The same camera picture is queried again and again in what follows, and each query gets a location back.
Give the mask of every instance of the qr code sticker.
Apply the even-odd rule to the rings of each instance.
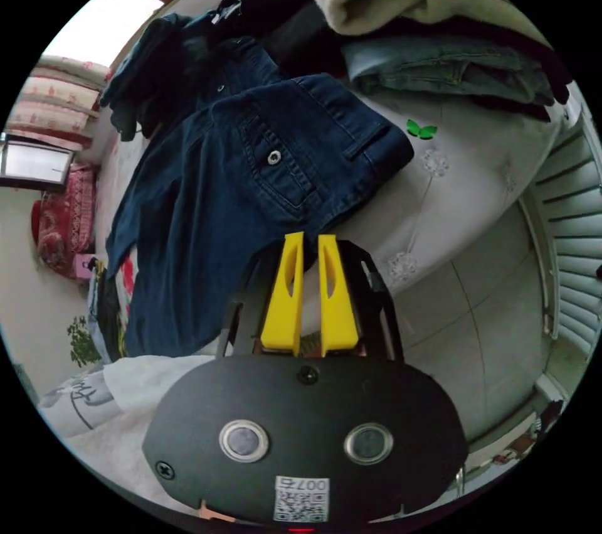
[[[328,479],[276,478],[275,521],[327,521],[328,504]]]

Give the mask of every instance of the red cushion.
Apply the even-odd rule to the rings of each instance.
[[[38,255],[55,272],[75,278],[73,259],[93,240],[94,172],[72,164],[64,193],[48,194],[40,209]]]
[[[38,235],[40,234],[40,209],[42,207],[42,201],[37,200],[33,202],[31,209],[31,236],[33,242],[38,244]]]

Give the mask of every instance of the pink box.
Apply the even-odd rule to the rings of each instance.
[[[95,258],[94,254],[76,254],[73,259],[73,268],[75,276],[78,279],[91,279],[92,271],[88,268],[88,263]]]

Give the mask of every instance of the printed number 007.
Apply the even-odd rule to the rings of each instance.
[[[326,482],[321,479],[302,479],[297,483],[297,490],[326,490]]]

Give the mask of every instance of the potted plant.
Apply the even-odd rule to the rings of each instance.
[[[76,316],[73,322],[67,327],[67,335],[71,341],[71,360],[80,368],[87,365],[93,365],[100,360],[90,333],[85,316]]]

